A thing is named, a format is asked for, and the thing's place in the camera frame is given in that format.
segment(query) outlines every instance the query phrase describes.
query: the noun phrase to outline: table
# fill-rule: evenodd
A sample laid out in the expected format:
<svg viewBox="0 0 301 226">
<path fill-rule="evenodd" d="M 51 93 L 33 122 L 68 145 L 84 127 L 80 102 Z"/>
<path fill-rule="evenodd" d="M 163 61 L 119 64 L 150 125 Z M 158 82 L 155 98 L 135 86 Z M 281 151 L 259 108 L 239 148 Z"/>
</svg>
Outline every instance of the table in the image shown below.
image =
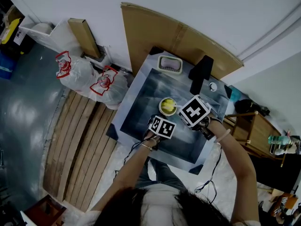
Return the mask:
<svg viewBox="0 0 301 226">
<path fill-rule="evenodd" d="M 275 159 L 269 152 L 269 136 L 280 136 L 281 133 L 259 112 L 227 115 L 225 118 L 236 117 L 232 136 L 251 154 L 259 157 Z"/>
<path fill-rule="evenodd" d="M 183 61 L 180 75 L 162 73 L 157 70 L 160 55 L 176 57 L 166 51 L 147 56 L 108 129 L 107 135 L 123 146 L 131 147 L 142 139 L 150 116 L 159 114 L 158 105 L 163 98 L 171 97 L 178 105 L 184 105 L 193 97 L 189 92 L 192 81 L 188 78 L 193 65 Z M 215 92 L 209 89 L 211 82 L 217 85 Z M 223 119 L 231 92 L 222 81 L 210 77 L 204 81 L 200 95 Z M 190 130 L 177 114 L 168 119 L 177 124 L 173 138 L 162 141 L 159 150 L 152 152 L 150 157 L 199 174 L 214 138 L 207 141 L 201 132 Z"/>
</svg>

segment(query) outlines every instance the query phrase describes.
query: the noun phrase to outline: white container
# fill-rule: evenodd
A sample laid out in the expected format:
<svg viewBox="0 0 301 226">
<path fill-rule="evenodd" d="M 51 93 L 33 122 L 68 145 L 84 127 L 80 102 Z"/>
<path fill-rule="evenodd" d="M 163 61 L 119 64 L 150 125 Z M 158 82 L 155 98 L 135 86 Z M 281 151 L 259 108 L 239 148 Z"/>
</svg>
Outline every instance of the white container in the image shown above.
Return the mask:
<svg viewBox="0 0 301 226">
<path fill-rule="evenodd" d="M 173 60 L 177 60 L 180 62 L 180 68 L 178 70 L 172 69 L 172 68 L 164 68 L 161 66 L 161 59 L 163 58 L 169 58 L 169 59 L 173 59 Z M 157 69 L 163 72 L 167 72 L 167 73 L 172 73 L 172 74 L 181 74 L 182 73 L 182 69 L 183 69 L 183 61 L 180 58 L 176 58 L 176 57 L 171 57 L 171 56 L 166 56 L 166 55 L 160 55 L 158 58 L 158 64 L 157 64 Z"/>
<path fill-rule="evenodd" d="M 89 98 L 94 101 L 105 103 L 112 110 L 118 110 L 120 103 L 127 93 L 127 79 L 113 68 L 104 71 L 97 82 L 92 84 Z"/>
<path fill-rule="evenodd" d="M 59 60 L 58 58 L 63 55 L 67 55 L 67 57 Z M 55 58 L 60 67 L 60 71 L 56 73 L 60 82 L 80 95 L 89 97 L 90 86 L 97 82 L 99 76 L 90 62 L 84 58 L 69 56 L 67 51 Z"/>
<path fill-rule="evenodd" d="M 32 29 L 35 25 L 36 23 L 30 17 L 26 16 L 19 28 L 37 43 L 57 53 L 67 50 L 70 55 L 78 57 L 82 55 L 83 50 L 66 20 L 62 20 L 55 26 L 50 34 Z"/>
</svg>

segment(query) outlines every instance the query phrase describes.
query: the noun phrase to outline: white wall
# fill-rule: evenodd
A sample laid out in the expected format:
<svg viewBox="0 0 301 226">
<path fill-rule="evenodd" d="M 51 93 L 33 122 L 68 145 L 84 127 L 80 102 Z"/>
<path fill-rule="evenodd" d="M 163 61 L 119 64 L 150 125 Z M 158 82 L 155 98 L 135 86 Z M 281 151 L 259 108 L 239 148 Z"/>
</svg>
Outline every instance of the white wall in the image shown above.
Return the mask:
<svg viewBox="0 0 301 226">
<path fill-rule="evenodd" d="M 171 16 L 239 55 L 279 23 L 301 0 L 12 0 L 25 14 L 58 23 L 85 18 L 113 62 L 130 68 L 121 2 Z"/>
<path fill-rule="evenodd" d="M 267 106 L 281 128 L 301 135 L 301 52 L 234 86 Z"/>
<path fill-rule="evenodd" d="M 270 46 L 267 45 L 263 48 L 262 51 L 246 58 L 244 67 L 223 77 L 222 81 L 233 85 L 299 53 L 301 51 L 301 18 L 276 37 Z"/>
</svg>

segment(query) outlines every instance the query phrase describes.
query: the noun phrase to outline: wrist bracelet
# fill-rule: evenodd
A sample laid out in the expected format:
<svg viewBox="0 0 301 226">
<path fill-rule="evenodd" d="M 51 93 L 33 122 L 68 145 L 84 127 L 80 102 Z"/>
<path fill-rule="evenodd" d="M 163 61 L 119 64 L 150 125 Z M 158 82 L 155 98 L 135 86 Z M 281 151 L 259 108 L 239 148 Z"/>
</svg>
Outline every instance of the wrist bracelet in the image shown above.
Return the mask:
<svg viewBox="0 0 301 226">
<path fill-rule="evenodd" d="M 230 129 L 226 130 L 225 134 L 223 134 L 220 138 L 216 139 L 214 141 L 214 143 L 219 143 L 221 140 L 223 140 L 229 133 L 230 133 Z"/>
<path fill-rule="evenodd" d="M 148 148 L 151 152 L 154 150 L 154 149 L 152 149 L 151 147 L 149 147 L 149 146 L 147 146 L 147 145 L 145 145 L 145 144 L 140 144 L 140 145 L 143 145 L 143 146 L 145 146 L 146 148 Z"/>
</svg>

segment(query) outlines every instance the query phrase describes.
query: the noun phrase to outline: white shirt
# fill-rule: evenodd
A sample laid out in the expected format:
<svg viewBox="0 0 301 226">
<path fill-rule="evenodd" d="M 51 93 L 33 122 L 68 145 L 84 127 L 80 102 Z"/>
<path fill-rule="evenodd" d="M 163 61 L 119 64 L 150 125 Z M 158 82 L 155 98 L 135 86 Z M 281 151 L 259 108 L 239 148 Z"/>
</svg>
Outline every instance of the white shirt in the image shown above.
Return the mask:
<svg viewBox="0 0 301 226">
<path fill-rule="evenodd" d="M 187 226 L 178 202 L 174 198 L 175 195 L 179 194 L 178 189 L 165 184 L 154 184 L 145 188 L 148 189 L 148 192 L 143 198 L 141 207 L 141 215 L 143 215 L 142 225 L 174 226 L 174 219 L 175 225 Z M 79 220 L 77 226 L 93 226 L 99 215 L 99 211 L 87 212 Z M 260 226 L 260 223 L 257 221 L 246 221 L 245 224 Z"/>
</svg>

